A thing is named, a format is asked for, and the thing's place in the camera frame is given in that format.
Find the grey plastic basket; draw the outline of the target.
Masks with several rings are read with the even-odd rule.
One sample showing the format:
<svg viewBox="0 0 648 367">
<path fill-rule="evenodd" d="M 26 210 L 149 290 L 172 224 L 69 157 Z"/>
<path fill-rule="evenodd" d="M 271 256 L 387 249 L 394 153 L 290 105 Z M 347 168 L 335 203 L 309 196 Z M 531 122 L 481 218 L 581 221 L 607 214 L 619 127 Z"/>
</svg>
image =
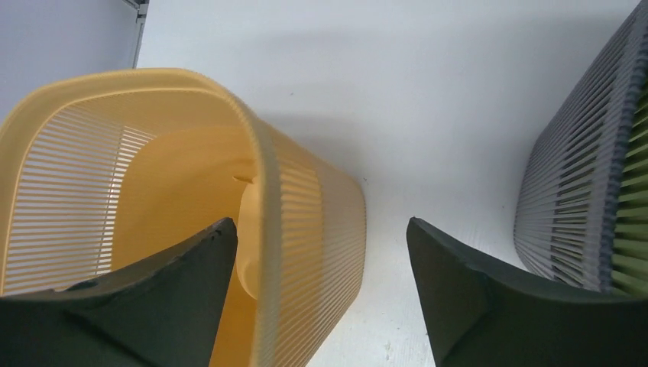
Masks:
<svg viewBox="0 0 648 367">
<path fill-rule="evenodd" d="M 611 292 L 622 171 L 646 72 L 647 3 L 640 2 L 541 132 L 527 161 L 513 239 L 532 273 Z"/>
</svg>

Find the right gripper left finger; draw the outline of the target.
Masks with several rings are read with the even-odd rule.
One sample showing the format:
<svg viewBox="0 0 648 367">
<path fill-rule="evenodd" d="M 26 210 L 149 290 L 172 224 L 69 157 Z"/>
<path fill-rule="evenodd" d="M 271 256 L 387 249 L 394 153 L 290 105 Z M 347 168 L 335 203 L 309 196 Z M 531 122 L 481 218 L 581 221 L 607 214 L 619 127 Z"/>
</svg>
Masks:
<svg viewBox="0 0 648 367">
<path fill-rule="evenodd" d="M 206 366 L 232 276 L 224 218 L 117 271 L 1 299 L 3 366 Z"/>
</svg>

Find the left aluminium corner post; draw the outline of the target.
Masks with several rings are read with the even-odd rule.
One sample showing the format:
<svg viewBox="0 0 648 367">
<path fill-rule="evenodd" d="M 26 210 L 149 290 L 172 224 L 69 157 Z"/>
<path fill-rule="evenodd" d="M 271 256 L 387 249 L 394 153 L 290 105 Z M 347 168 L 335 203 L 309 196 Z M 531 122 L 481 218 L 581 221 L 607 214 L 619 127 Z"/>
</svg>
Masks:
<svg viewBox="0 0 648 367">
<path fill-rule="evenodd" d="M 148 0 L 123 0 L 123 2 L 136 11 L 134 20 L 134 40 L 132 41 L 131 54 L 129 57 L 131 68 L 136 68 L 138 65 L 144 26 L 150 2 Z"/>
</svg>

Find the green plastic basket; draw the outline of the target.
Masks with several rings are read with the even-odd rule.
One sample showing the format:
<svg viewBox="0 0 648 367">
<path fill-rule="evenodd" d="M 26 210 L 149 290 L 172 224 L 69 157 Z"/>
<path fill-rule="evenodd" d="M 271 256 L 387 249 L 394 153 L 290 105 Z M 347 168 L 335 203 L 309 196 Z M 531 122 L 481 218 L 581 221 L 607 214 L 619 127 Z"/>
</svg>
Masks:
<svg viewBox="0 0 648 367">
<path fill-rule="evenodd" d="M 647 296 L 647 88 L 637 101 L 618 197 L 613 292 Z"/>
</svg>

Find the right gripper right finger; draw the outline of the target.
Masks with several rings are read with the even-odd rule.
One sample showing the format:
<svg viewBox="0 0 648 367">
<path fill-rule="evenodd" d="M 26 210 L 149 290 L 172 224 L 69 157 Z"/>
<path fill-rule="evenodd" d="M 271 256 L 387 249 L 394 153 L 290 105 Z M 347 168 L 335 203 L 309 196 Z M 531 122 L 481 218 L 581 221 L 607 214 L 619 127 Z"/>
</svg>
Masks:
<svg viewBox="0 0 648 367">
<path fill-rule="evenodd" d="M 647 302 L 531 274 L 420 218 L 407 246 L 437 366 L 645 366 Z"/>
</svg>

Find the yellow plastic basket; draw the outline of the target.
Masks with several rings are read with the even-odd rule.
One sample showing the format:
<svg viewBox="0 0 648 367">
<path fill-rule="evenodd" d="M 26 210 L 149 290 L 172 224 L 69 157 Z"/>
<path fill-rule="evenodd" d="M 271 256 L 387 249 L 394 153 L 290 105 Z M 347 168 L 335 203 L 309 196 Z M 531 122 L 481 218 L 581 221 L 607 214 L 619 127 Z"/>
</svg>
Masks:
<svg viewBox="0 0 648 367">
<path fill-rule="evenodd" d="M 358 183 L 180 69 L 41 87 L 1 129 L 1 299 L 62 291 L 221 219 L 237 251 L 206 366 L 305 366 L 357 297 Z"/>
</svg>

